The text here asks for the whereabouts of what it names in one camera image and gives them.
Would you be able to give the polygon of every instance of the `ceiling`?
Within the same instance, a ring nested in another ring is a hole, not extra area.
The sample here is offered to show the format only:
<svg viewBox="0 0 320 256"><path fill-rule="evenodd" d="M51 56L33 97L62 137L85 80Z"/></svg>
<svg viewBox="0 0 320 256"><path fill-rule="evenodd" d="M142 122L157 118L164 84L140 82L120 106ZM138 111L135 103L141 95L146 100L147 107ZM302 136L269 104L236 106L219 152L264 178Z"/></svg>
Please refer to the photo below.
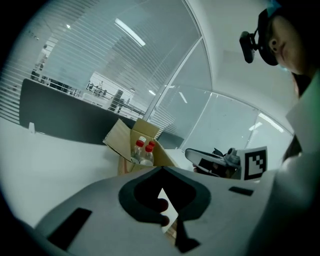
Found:
<svg viewBox="0 0 320 256"><path fill-rule="evenodd" d="M245 62L239 43L243 31L253 33L266 0L187 0L203 35L210 63L212 91L255 106L289 131L285 115L296 102L290 74L267 65L256 52Z"/></svg>

